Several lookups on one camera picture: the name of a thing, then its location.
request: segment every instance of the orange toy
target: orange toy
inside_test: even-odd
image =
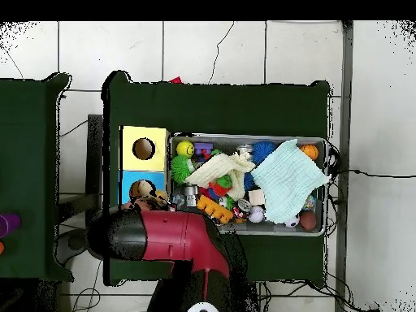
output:
[[[214,218],[219,219],[222,224],[228,223],[234,216],[230,210],[220,206],[218,203],[215,203],[204,195],[201,195],[199,198],[197,208],[199,210],[204,210],[208,215],[212,215]]]
[[[301,151],[306,154],[309,158],[311,158],[312,160],[315,160],[318,157],[318,149],[316,148],[315,145],[302,145],[301,146]]]

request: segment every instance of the orange object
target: orange object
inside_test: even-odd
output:
[[[318,148],[315,145],[302,145],[301,151],[312,160],[315,160],[318,157]]]
[[[306,231],[312,231],[316,226],[315,213],[312,210],[303,212],[301,214],[300,223]]]
[[[204,210],[208,215],[212,215],[214,218],[219,219],[222,224],[228,223],[234,216],[230,210],[220,206],[218,203],[210,200],[204,195],[201,195],[199,198],[197,208],[199,210]]]

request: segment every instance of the white ball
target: white ball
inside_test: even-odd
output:
[[[249,221],[252,223],[260,223],[264,219],[264,209],[261,206],[251,207]]]
[[[286,228],[294,228],[295,226],[299,224],[299,220],[300,220],[299,214],[296,214],[296,216],[284,222],[284,226],[286,226]]]
[[[227,197],[220,197],[218,203],[220,206],[227,208]]]

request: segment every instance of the red ball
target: red ball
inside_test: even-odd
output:
[[[312,231],[316,226],[316,217],[314,212],[312,210],[303,212],[301,214],[300,223],[306,231]]]

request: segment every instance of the soccer ball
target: soccer ball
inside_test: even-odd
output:
[[[291,218],[289,221],[284,222],[284,226],[286,228],[294,228],[299,224],[299,214],[296,214],[293,218]]]

